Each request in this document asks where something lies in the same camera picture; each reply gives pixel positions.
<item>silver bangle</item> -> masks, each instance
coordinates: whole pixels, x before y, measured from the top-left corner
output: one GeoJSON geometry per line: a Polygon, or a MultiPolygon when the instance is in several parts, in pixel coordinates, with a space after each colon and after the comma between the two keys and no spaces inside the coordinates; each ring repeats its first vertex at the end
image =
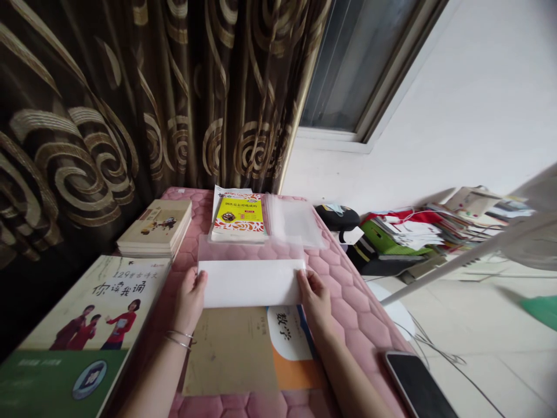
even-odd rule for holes
{"type": "Polygon", "coordinates": [[[181,333],[180,331],[168,330],[167,334],[170,334],[170,333],[176,333],[176,334],[180,334],[181,336],[188,337],[191,340],[192,345],[197,344],[197,340],[194,337],[192,337],[191,335],[181,333]]]}
{"type": "Polygon", "coordinates": [[[188,346],[187,346],[186,344],[184,344],[184,343],[181,343],[180,341],[178,341],[178,340],[175,340],[174,338],[172,338],[172,337],[169,337],[169,336],[164,336],[164,337],[165,337],[165,338],[166,338],[167,340],[169,340],[169,341],[172,341],[173,343],[177,343],[177,344],[180,344],[180,345],[181,345],[182,347],[184,347],[185,349],[187,349],[187,350],[191,351],[191,348],[190,348],[190,347],[188,347],[188,346]]]}

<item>white tile floor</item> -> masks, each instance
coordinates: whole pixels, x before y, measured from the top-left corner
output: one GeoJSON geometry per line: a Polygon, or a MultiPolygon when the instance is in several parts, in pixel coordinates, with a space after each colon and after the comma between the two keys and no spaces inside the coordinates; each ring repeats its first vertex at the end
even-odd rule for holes
{"type": "MultiPolygon", "coordinates": [[[[391,292],[405,286],[396,278],[375,283],[391,292]]],[[[557,295],[557,279],[438,280],[401,302],[439,348],[466,360],[461,370],[506,418],[546,418],[557,417],[557,332],[517,300],[552,295],[557,295]]],[[[500,417],[444,358],[427,347],[424,351],[460,418],[500,417]]]]}

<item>pink mattress pad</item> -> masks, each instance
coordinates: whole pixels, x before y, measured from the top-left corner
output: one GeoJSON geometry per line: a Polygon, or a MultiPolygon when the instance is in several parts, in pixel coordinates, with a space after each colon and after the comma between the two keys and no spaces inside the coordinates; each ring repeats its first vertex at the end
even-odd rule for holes
{"type": "MultiPolygon", "coordinates": [[[[281,196],[282,199],[304,200],[301,197],[281,196]]],[[[172,270],[136,344],[125,373],[120,379],[107,416],[113,416],[129,395],[134,382],[148,364],[161,342],[172,319],[175,295],[187,269],[197,263],[198,237],[207,234],[211,226],[213,191],[169,188],[162,199],[191,199],[192,219],[172,270]]],[[[411,351],[411,345],[402,337],[379,301],[366,286],[360,274],[333,238],[314,210],[316,222],[322,230],[325,248],[306,250],[306,264],[316,271],[331,292],[332,315],[335,327],[346,346],[360,365],[372,385],[383,397],[395,416],[406,413],[395,387],[382,364],[379,354],[394,349],[411,351]]],[[[216,397],[187,397],[181,395],[181,383],[170,417],[190,418],[327,418],[339,416],[331,391],[283,391],[276,397],[262,399],[255,393],[221,395],[216,397]]]]}

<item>window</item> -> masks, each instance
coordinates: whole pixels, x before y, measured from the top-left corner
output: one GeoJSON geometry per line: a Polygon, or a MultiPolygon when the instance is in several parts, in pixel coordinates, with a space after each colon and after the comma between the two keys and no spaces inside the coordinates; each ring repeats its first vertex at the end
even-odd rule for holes
{"type": "Polygon", "coordinates": [[[369,143],[447,2],[333,0],[297,138],[369,143]]]}

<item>windowsill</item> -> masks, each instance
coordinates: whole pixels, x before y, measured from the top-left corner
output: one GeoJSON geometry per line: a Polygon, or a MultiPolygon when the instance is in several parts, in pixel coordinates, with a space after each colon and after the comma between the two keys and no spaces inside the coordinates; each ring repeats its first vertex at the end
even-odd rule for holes
{"type": "Polygon", "coordinates": [[[371,141],[364,144],[361,142],[348,142],[345,140],[333,139],[317,139],[296,135],[294,148],[369,154],[373,146],[371,141]]]}

